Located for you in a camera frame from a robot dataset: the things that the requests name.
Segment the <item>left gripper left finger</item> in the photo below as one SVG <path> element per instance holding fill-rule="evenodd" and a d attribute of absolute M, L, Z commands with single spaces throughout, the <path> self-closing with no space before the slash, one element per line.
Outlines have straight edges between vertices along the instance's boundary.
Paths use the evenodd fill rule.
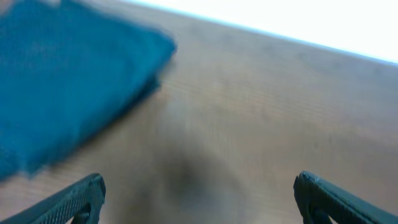
<path fill-rule="evenodd" d="M 102 175 L 90 174 L 1 224 L 97 224 L 105 195 Z"/>

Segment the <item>navy blue shorts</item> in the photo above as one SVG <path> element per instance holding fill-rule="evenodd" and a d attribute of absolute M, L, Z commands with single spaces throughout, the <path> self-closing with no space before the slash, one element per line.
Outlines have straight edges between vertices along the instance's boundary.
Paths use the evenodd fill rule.
<path fill-rule="evenodd" d="M 159 85 L 162 31 L 75 1 L 1 16 L 1 178 L 65 159 Z"/>

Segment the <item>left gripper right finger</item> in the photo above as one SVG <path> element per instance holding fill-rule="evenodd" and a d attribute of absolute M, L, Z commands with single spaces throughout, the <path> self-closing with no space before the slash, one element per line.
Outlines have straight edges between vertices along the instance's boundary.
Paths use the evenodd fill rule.
<path fill-rule="evenodd" d="M 397 223 L 395 215 L 308 171 L 296 176 L 294 197 L 304 224 Z"/>

